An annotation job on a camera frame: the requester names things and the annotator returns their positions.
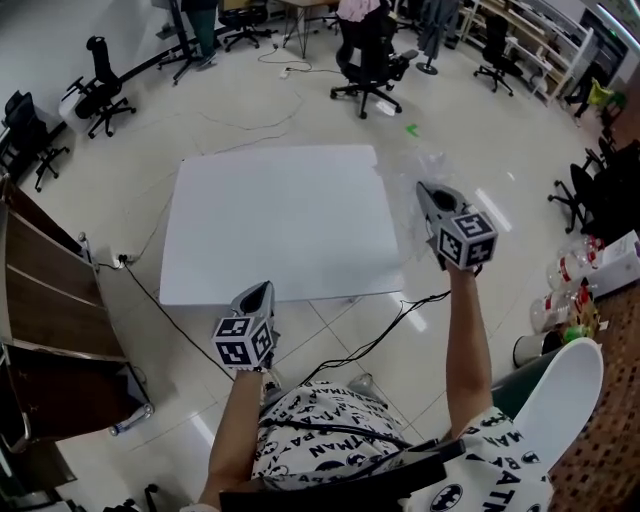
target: plastic bag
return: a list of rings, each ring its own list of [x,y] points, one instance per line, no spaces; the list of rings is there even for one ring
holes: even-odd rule
[[[414,255],[421,260],[430,250],[427,242],[433,235],[418,203],[416,183],[448,185],[454,173],[444,153],[431,154],[419,148],[397,155],[378,155],[378,159],[377,171],[385,183],[391,215],[396,230],[401,231],[396,232],[401,255],[404,260]]]

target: green tape mark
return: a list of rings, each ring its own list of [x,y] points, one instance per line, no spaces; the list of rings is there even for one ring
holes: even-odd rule
[[[418,125],[417,124],[410,124],[409,126],[407,126],[406,130],[407,133],[409,135],[412,135],[413,137],[419,137],[419,135],[416,133],[416,130],[418,129]]]

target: tile floor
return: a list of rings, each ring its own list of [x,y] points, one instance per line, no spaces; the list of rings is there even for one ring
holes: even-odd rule
[[[409,49],[407,32],[396,48]],[[340,37],[321,30],[309,41],[316,69],[336,69]],[[522,87],[510,98],[492,94],[472,73],[479,52],[459,45],[441,50],[440,74],[426,76],[412,66],[392,92],[404,112],[388,117],[370,102],[369,118],[356,117],[350,100],[329,99],[339,74],[295,73],[279,78],[283,65],[258,63],[269,51],[240,44],[221,53],[218,65],[189,73],[172,87],[172,68],[151,69],[127,84],[138,113],[119,120],[116,135],[90,141],[67,135],[73,151],[61,162],[58,180],[33,192],[24,189],[72,234],[85,231],[94,252],[142,254],[134,272],[151,292],[159,287],[168,204],[180,161],[189,156],[241,146],[367,143],[388,172],[404,151],[444,152],[451,183],[500,230],[495,260],[479,277],[481,304],[490,337],[493,373],[511,371],[511,348],[530,332],[531,300],[545,292],[544,264],[566,240],[565,217],[546,196],[556,178],[568,178],[569,164],[582,161],[593,141],[557,106],[545,108]],[[278,50],[267,60],[295,60]],[[405,128],[416,124],[417,138]],[[446,276],[434,260],[411,251],[402,195],[389,188],[389,202],[403,254],[406,289],[387,296],[279,304],[282,339],[276,367],[287,385],[326,359],[346,356],[377,337],[396,315],[403,298],[444,291]],[[122,345],[148,378],[157,413],[134,430],[112,438],[96,432],[59,443],[78,480],[63,496],[89,511],[129,496],[139,498],[155,482],[176,504],[197,498],[206,476],[229,380],[171,327],[125,272],[105,269],[100,279]],[[176,322],[209,354],[220,308],[167,308]],[[368,371],[380,393],[404,418],[407,439],[418,442],[448,428],[444,361],[449,303],[428,305],[405,319],[375,351],[326,373],[346,381]]]

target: black and white shirt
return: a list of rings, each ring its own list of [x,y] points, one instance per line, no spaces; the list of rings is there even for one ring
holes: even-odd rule
[[[402,438],[401,423],[377,400],[341,384],[314,382],[291,391],[261,419],[344,425]],[[536,453],[511,420],[491,407],[463,432],[466,453],[445,463],[447,478],[414,492],[402,505],[420,512],[541,512],[553,489]],[[395,453],[387,441],[339,432],[271,426],[259,431],[252,478],[298,475]],[[182,512],[211,512],[202,505]]]

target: white board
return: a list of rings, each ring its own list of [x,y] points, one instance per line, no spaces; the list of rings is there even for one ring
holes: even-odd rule
[[[185,160],[165,240],[160,301],[229,304],[272,281],[276,300],[402,289],[370,146],[255,149]]]

